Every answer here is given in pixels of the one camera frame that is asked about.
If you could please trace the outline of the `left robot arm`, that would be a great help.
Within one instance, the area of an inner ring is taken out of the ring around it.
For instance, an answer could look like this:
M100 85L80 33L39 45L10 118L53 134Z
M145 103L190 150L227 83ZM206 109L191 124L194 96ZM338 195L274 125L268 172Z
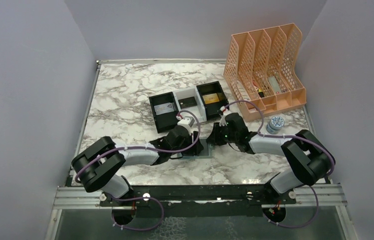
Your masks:
M72 160L75 182L88 193L102 191L119 205L126 205L131 201L133 189L124 176L116 174L120 168L166 163L171 156L193 149L200 134L200 130L191 131L177 125L166 136L143 145L117 144L104 136Z

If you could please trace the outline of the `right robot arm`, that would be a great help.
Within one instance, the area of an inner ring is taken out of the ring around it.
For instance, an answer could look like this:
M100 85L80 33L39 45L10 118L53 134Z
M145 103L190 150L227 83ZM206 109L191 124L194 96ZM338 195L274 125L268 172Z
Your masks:
M331 174L335 167L332 154L308 130L295 135L270 135L250 131L243 117L229 113L213 125L206 140L213 146L234 144L247 154L272 154L287 159L289 169L271 178L263 190L264 199L274 204L283 194L300 186L312 186Z

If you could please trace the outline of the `green card holder wallet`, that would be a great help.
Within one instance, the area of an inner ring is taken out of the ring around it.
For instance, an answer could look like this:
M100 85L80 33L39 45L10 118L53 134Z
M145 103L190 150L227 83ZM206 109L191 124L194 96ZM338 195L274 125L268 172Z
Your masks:
M204 149L199 153L199 155L184 155L184 159L209 159L212 158L212 146L206 142L205 138L200 138L200 143L203 145Z

